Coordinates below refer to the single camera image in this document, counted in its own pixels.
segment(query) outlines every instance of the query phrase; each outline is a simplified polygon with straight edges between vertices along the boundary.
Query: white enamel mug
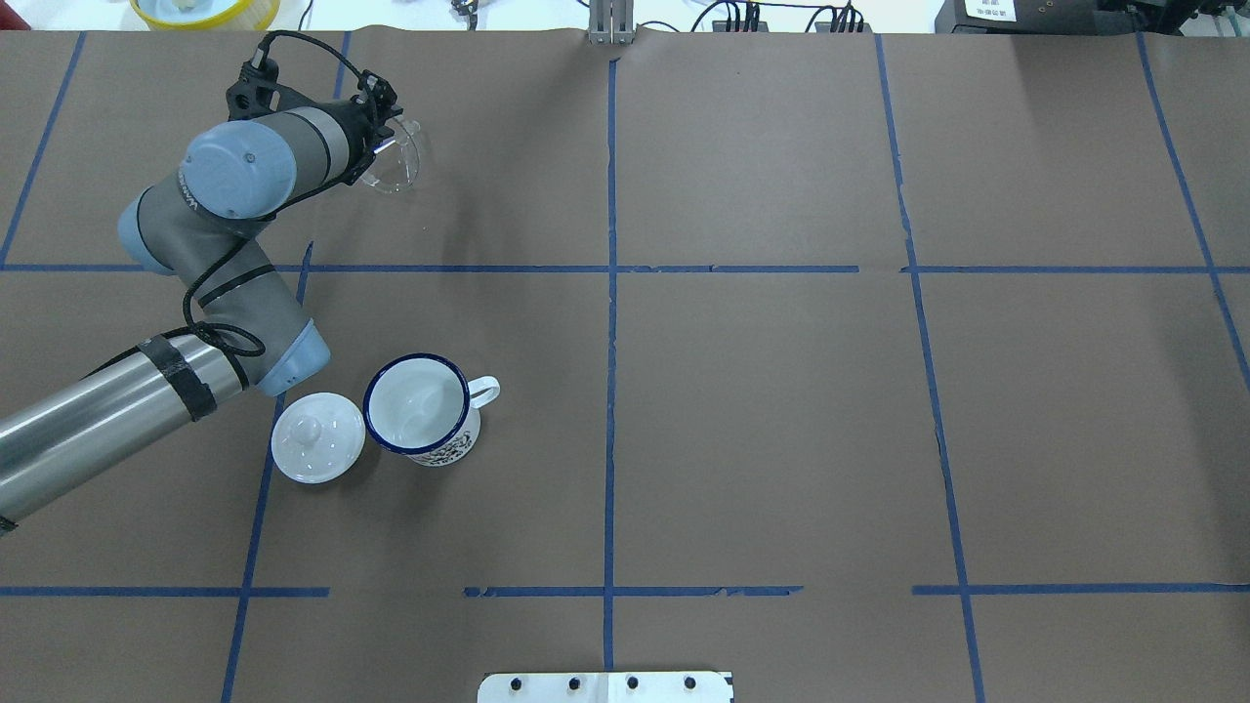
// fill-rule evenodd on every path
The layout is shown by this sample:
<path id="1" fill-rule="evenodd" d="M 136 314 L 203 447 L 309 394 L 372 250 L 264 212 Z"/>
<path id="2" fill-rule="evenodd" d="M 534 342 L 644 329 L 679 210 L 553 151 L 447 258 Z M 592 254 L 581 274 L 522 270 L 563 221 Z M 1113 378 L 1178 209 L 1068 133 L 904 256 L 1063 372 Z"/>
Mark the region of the white enamel mug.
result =
<path id="1" fill-rule="evenodd" d="M 479 409 L 499 398 L 499 380 L 465 380 L 438 354 L 409 354 L 386 364 L 365 390 L 365 427 L 382 448 L 422 467 L 446 467 L 472 449 Z"/>

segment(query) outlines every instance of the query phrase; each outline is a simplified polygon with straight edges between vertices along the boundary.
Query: yellow bowl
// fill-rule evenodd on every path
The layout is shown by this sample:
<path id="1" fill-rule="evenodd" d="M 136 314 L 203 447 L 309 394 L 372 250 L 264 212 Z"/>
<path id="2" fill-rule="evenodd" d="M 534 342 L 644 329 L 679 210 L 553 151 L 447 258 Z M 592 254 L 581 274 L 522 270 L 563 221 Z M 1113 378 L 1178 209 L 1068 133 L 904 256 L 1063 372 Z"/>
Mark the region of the yellow bowl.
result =
<path id="1" fill-rule="evenodd" d="M 142 4 L 151 9 L 155 3 L 154 0 L 144 0 Z M 154 30 L 234 29 L 262 31 L 269 29 L 269 25 L 274 21 L 279 4 L 280 0 L 238 0 L 230 8 L 211 18 L 189 23 L 172 23 L 169 19 L 154 18 L 149 11 L 139 6 L 140 0 L 130 0 L 130 8 Z"/>

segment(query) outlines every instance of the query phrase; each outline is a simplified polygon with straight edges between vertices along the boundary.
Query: mug handle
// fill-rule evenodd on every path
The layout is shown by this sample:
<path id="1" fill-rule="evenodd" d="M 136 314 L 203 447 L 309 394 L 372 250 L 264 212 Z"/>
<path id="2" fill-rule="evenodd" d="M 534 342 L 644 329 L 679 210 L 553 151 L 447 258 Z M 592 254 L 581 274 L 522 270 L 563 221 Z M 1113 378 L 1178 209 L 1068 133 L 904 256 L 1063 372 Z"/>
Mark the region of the mug handle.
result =
<path id="1" fill-rule="evenodd" d="M 498 378 L 481 377 L 469 382 L 469 404 L 474 408 L 485 408 L 496 398 L 499 398 Z"/>

